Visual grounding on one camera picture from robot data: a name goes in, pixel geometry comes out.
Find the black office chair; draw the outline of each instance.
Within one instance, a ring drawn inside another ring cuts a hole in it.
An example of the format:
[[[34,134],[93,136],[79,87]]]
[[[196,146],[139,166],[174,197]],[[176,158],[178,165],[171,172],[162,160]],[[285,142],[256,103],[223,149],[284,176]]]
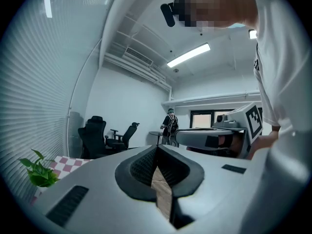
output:
[[[103,120],[103,118],[101,116],[92,116],[91,119],[88,119],[87,123],[93,123],[96,124],[98,128],[100,128],[101,131],[101,136],[103,141],[104,139],[104,129],[106,126],[106,121]]]
[[[114,131],[114,138],[108,138],[108,136],[105,136],[106,145],[113,148],[117,152],[127,150],[129,148],[129,140],[136,132],[139,124],[140,123],[133,122],[124,135],[118,135],[116,134],[116,132],[118,132],[117,130],[111,129],[112,131]]]
[[[116,150],[106,149],[101,130],[96,124],[87,123],[85,127],[78,129],[78,133],[84,146],[81,158],[96,159],[116,153]]]

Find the pink and white checkered cloth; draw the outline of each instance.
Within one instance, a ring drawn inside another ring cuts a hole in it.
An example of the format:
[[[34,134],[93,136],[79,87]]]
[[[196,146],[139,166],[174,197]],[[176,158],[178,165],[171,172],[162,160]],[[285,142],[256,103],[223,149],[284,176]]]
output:
[[[55,162],[50,164],[50,168],[53,169],[53,172],[58,175],[59,179],[64,178],[66,175],[69,175],[72,171],[76,170],[78,167],[83,164],[91,161],[92,159],[82,159],[82,158],[69,158],[57,156]],[[31,204],[33,205],[37,198],[41,195],[41,191],[37,189]]]

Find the wooden floor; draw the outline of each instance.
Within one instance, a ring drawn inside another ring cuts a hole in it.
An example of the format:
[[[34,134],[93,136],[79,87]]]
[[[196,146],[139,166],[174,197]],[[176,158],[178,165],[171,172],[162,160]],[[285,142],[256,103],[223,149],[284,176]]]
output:
[[[157,206],[159,210],[166,219],[169,219],[172,202],[172,192],[171,188],[167,184],[165,178],[162,176],[158,167],[155,170],[151,187],[157,192]]]

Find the backpack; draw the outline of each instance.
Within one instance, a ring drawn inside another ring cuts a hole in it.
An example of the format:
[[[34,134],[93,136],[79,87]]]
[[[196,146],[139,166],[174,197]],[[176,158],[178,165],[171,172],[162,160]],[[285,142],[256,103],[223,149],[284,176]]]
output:
[[[177,117],[175,115],[169,115],[170,121],[167,126],[168,128],[168,136],[174,135],[175,132],[178,130],[178,124],[177,124]]]

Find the black t-shirt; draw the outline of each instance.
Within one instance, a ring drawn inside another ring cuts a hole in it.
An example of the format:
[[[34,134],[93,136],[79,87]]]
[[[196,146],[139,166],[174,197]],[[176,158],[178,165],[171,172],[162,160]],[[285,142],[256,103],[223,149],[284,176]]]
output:
[[[169,122],[170,122],[170,117],[169,117],[169,115],[167,115],[165,117],[164,122],[162,124],[165,125],[165,126],[168,126]],[[163,136],[168,136],[168,128],[167,127],[164,129],[162,135]]]

